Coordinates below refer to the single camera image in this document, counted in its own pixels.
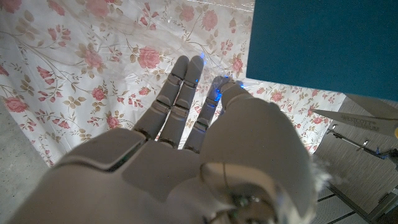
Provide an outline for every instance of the blue led light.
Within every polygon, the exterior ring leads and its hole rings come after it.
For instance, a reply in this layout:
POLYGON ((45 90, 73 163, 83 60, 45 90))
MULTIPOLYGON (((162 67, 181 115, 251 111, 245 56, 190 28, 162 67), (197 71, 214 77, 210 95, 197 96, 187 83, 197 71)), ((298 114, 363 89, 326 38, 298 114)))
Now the blue led light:
POLYGON ((216 96, 216 98, 214 99, 214 101, 215 101, 215 102, 219 102, 219 100, 220 100, 220 98, 221 98, 222 95, 223 95, 222 93, 217 94, 217 96, 216 96))

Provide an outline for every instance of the pink flower print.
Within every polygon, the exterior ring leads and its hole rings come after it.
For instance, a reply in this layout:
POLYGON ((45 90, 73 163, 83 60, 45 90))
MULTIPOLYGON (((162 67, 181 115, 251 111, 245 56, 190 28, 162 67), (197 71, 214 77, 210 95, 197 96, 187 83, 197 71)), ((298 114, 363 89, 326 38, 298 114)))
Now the pink flower print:
POLYGON ((27 104, 16 97, 6 98, 4 104, 9 111, 16 113, 24 112, 27 108, 27 104))
POLYGON ((55 29, 49 28, 48 31, 49 31, 49 34, 51 35, 51 39, 52 40, 56 40, 57 39, 57 33, 55 32, 55 29))
POLYGON ((192 6, 188 6, 186 4, 182 4, 182 12, 180 14, 180 18, 182 20, 185 20, 187 22, 191 21, 194 17, 194 13, 193 13, 193 7, 192 6))
POLYGON ((22 0, 0 0, 0 4, 6 12, 14 13, 21 6, 22 0))
POLYGON ((86 50, 85 62, 88 66, 100 68, 102 64, 102 58, 94 50, 86 50))
POLYGON ((49 3, 49 7, 52 8, 55 12, 57 12, 58 15, 60 16, 65 15, 65 10, 63 10, 63 8, 58 3, 52 0, 47 0, 47 2, 49 3))
POLYGON ((110 128, 117 128, 119 124, 119 120, 112 116, 106 118, 106 122, 110 128))
POLYGON ((0 65, 0 75, 9 76, 8 72, 0 65))
POLYGON ((150 89, 148 89, 148 87, 142 87, 138 93, 140 95, 148 95, 148 93, 150 93, 150 89))
POLYGON ((94 16, 107 16, 109 13, 108 4, 104 0, 87 0, 86 9, 94 16))
POLYGON ((100 88, 94 88, 94 90, 91 92, 91 94, 98 101, 101 101, 105 98, 104 91, 100 88))
POLYGON ((150 47, 141 48, 138 63, 141 68, 155 68, 160 63, 159 53, 150 47))
POLYGON ((239 72, 241 71, 242 67, 243 67, 242 60, 239 58, 234 58, 232 64, 232 70, 234 70, 235 72, 239 72))
POLYGON ((214 10, 211 10, 205 13, 201 24, 205 30, 210 31, 217 25, 217 22, 217 15, 215 14, 214 10))

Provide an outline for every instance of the gray floor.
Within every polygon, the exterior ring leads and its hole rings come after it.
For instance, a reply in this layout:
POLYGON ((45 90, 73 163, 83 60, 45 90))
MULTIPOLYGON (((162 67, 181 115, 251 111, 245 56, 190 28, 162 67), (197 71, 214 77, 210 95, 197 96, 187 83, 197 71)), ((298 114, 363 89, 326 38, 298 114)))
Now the gray floor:
POLYGON ((0 223, 34 189, 47 165, 0 103, 0 223))

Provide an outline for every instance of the wooden surface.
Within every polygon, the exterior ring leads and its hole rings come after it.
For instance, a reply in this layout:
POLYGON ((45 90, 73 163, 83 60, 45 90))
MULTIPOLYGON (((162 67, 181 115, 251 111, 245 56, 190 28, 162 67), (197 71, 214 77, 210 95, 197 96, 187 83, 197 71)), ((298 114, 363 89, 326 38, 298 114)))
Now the wooden surface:
MULTIPOLYGON (((388 103, 398 108, 398 103, 388 103)), ((370 116, 349 98, 345 99, 339 111, 370 116)), ((337 124, 334 131, 358 144, 369 140, 366 147, 373 151, 376 151, 377 147, 380 152, 398 148, 398 140, 392 137, 337 121, 334 121, 330 128, 333 124, 337 124)), ((356 146, 336 139, 331 134, 323 137, 315 155, 327 164, 328 172, 334 177, 331 181, 333 185, 367 213, 398 185, 398 171, 389 159, 382 160, 362 150, 357 151, 356 146)))

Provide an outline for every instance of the fingertip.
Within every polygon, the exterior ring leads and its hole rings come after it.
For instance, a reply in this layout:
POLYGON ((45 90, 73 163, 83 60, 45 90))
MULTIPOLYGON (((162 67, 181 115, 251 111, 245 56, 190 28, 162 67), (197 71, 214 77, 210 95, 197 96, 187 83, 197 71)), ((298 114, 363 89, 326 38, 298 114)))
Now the fingertip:
POLYGON ((188 64, 185 80, 190 83, 198 84, 203 66, 203 59, 200 56, 192 57, 190 63, 188 64))
POLYGON ((184 79, 188 69, 188 64, 189 64, 189 58, 185 55, 180 56, 175 62, 175 65, 172 69, 172 74, 181 79, 184 79))

